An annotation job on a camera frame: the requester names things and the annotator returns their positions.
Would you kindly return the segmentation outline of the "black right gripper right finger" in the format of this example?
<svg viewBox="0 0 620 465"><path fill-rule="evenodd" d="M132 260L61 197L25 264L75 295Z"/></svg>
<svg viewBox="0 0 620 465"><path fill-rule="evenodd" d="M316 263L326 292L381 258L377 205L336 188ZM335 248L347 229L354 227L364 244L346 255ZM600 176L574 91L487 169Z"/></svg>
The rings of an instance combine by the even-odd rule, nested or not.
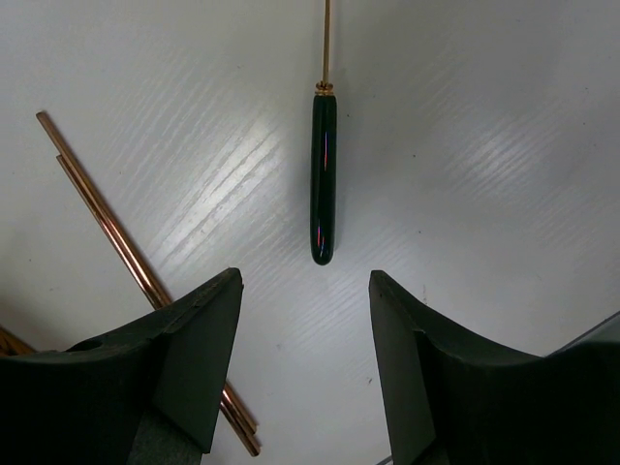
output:
<svg viewBox="0 0 620 465"><path fill-rule="evenodd" d="M396 464L615 464L619 346L549 356L452 321L381 270L369 299Z"/></svg>

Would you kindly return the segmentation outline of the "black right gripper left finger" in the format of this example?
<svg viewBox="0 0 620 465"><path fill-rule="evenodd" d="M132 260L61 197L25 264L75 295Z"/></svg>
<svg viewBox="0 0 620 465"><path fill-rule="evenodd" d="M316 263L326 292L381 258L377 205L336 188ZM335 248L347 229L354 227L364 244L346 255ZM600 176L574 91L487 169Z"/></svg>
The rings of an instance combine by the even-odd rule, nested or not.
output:
<svg viewBox="0 0 620 465"><path fill-rule="evenodd" d="M1 360L5 464L198 464L211 449L243 292L228 268L64 351Z"/></svg>

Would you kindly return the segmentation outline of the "small spoon green handle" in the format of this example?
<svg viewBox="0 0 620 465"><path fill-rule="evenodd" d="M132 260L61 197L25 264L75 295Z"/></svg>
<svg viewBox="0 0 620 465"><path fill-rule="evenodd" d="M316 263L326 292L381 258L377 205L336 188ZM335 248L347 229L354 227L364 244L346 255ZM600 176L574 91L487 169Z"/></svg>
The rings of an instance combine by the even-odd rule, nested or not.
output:
<svg viewBox="0 0 620 465"><path fill-rule="evenodd" d="M325 0L321 80L312 108L310 246L314 262L327 265L335 250L337 99L329 78L331 2Z"/></svg>

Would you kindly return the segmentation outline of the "brown wicker cutlery tray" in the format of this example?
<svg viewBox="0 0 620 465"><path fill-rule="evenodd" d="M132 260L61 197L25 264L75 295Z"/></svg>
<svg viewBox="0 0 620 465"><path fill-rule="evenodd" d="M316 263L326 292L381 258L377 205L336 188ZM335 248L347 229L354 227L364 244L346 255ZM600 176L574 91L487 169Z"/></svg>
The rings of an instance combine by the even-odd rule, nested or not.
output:
<svg viewBox="0 0 620 465"><path fill-rule="evenodd" d="M35 350L7 331L0 327L0 356L15 357L34 354Z"/></svg>

